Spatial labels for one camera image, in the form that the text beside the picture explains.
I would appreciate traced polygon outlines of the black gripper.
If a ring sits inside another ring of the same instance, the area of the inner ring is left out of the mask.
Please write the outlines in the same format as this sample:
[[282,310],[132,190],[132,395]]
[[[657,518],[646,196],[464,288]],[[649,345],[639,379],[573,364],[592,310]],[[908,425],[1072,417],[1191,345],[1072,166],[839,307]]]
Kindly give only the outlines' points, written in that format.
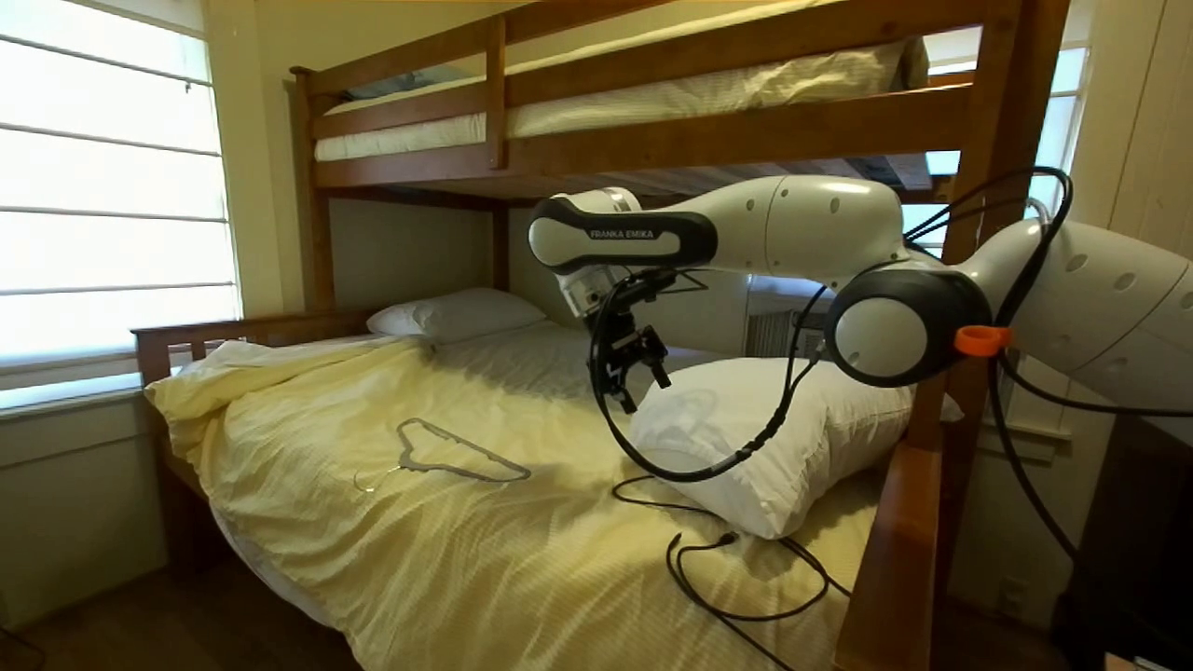
[[646,364],[657,379],[657,387],[672,387],[672,374],[665,364],[667,345],[654,328],[641,328],[634,321],[634,307],[626,310],[604,310],[590,317],[590,374],[597,387],[608,387],[613,399],[624,405],[624,415],[639,415],[639,399],[626,387],[626,374],[634,364]]

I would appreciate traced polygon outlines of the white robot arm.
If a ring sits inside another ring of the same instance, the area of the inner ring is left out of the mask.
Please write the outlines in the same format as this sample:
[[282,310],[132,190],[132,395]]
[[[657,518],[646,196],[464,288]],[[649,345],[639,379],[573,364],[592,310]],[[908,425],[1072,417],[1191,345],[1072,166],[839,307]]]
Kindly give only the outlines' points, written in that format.
[[936,259],[903,237],[890,185],[767,174],[665,210],[624,185],[559,192],[538,210],[529,249],[590,325],[700,263],[803,274],[836,292],[829,345],[864,385],[918,385],[1014,345],[1128,410],[1193,410],[1191,256],[1070,217]]

